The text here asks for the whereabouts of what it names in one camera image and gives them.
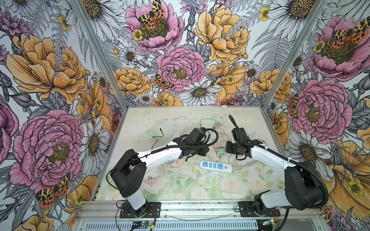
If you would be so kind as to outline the green charger plug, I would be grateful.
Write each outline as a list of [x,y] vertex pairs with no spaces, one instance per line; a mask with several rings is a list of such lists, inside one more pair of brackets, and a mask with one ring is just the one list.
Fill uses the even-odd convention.
[[225,154],[225,148],[219,147],[218,148],[218,155],[219,157],[222,157]]

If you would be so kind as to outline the round pink power strip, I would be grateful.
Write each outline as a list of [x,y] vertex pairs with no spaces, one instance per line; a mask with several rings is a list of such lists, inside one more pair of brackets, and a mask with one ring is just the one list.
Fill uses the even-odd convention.
[[185,163],[183,159],[176,159],[169,163],[172,168],[180,168]]

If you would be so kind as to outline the white blue rectangular power strip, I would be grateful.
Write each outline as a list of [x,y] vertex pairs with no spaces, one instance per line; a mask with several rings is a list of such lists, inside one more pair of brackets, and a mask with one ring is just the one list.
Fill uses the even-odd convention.
[[221,173],[230,173],[230,174],[232,173],[232,166],[226,163],[202,160],[199,166],[203,170],[216,171],[216,172],[221,172]]

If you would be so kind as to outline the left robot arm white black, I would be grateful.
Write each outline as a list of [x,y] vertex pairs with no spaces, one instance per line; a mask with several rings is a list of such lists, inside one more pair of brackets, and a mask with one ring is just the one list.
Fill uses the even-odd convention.
[[212,133],[217,132],[204,127],[194,128],[190,134],[175,138],[156,149],[145,152],[127,150],[107,174],[114,182],[112,187],[127,201],[121,206],[121,211],[126,213],[123,217],[140,218],[154,212],[140,190],[145,174],[169,161],[182,158],[187,160],[196,155],[206,156],[209,147],[218,140],[216,135],[214,141],[209,143]]

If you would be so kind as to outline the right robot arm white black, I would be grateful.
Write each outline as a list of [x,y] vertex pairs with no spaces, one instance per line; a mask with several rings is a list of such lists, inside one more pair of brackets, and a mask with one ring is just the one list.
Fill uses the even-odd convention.
[[251,140],[243,128],[232,130],[234,141],[226,144],[226,151],[236,156],[253,158],[280,174],[284,188],[265,191],[254,197],[253,210],[264,215],[274,208],[321,208],[329,200],[328,189],[316,168],[309,161],[298,162],[266,147],[258,140]]

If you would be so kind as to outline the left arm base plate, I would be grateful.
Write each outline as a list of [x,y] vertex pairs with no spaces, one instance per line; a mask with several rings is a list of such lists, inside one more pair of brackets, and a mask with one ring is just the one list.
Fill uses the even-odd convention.
[[120,218],[159,218],[161,213],[161,202],[146,202],[138,210],[125,202],[120,208]]

